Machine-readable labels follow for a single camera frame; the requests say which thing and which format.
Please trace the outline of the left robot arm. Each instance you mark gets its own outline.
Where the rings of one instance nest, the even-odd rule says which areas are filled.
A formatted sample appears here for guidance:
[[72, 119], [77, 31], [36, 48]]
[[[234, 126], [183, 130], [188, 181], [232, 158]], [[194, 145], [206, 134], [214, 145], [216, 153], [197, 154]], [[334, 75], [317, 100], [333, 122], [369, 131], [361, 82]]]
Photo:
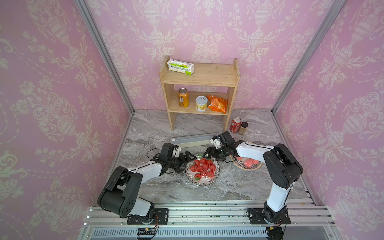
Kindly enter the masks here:
[[139, 224], [151, 224], [158, 220], [155, 205], [139, 197], [141, 184], [160, 177], [169, 169], [181, 173], [186, 164], [197, 157], [189, 151], [170, 143], [164, 143], [161, 151], [150, 158], [146, 164], [127, 169], [116, 167], [98, 197], [97, 204], [107, 212], [128, 218]]

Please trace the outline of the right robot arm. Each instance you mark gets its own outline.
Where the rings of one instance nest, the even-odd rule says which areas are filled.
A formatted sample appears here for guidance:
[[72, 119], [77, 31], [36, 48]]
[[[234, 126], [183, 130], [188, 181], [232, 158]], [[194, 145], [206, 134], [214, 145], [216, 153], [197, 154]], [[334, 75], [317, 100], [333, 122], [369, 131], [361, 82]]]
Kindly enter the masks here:
[[211, 139], [203, 157], [225, 160], [228, 156], [254, 159], [267, 166], [273, 185], [264, 203], [262, 214], [267, 223], [275, 224], [288, 218], [286, 201], [303, 173], [303, 167], [284, 144], [260, 146], [247, 141], [235, 141], [226, 131]]

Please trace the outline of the cream plastic wrap dispenser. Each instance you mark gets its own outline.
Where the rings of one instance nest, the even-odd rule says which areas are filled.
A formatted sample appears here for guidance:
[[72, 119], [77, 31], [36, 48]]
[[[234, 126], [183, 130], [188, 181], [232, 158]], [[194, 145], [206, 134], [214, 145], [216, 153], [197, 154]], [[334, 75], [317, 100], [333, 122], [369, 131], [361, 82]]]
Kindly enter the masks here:
[[211, 139], [214, 136], [217, 136], [218, 134], [219, 133], [210, 133], [210, 134], [171, 138], [170, 143], [173, 145], [177, 145], [181, 148], [211, 146], [212, 145]]

